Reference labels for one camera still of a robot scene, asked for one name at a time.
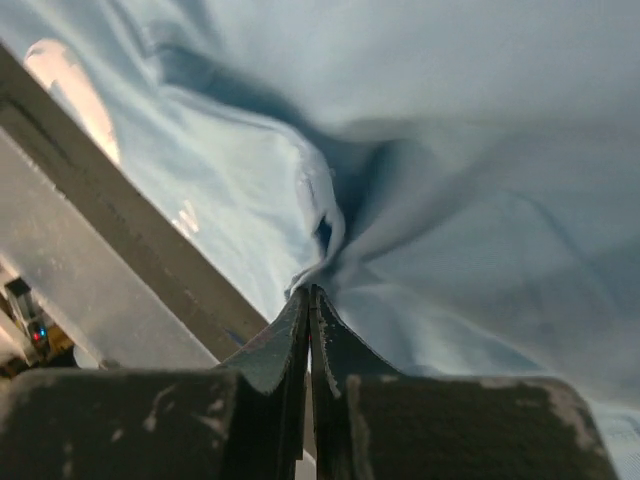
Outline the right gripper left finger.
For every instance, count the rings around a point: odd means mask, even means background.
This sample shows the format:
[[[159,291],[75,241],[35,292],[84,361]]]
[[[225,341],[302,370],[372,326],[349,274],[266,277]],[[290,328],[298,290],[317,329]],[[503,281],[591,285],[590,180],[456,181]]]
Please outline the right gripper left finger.
[[[205,370],[38,369],[1,394],[5,479],[291,479],[309,293]]]

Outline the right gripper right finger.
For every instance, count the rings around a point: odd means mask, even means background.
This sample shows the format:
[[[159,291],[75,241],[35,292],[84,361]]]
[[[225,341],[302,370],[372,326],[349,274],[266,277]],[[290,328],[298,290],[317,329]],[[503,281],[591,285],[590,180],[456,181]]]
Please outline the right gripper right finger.
[[[549,377],[410,376],[309,291],[321,479],[612,479],[591,412]]]

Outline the light blue printed t-shirt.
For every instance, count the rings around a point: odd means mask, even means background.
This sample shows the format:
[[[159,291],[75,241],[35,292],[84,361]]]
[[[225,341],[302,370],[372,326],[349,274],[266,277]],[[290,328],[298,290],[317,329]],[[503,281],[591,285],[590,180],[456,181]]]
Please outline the light blue printed t-shirt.
[[[266,318],[554,374],[639,450],[635,1],[5,1],[1,38]]]

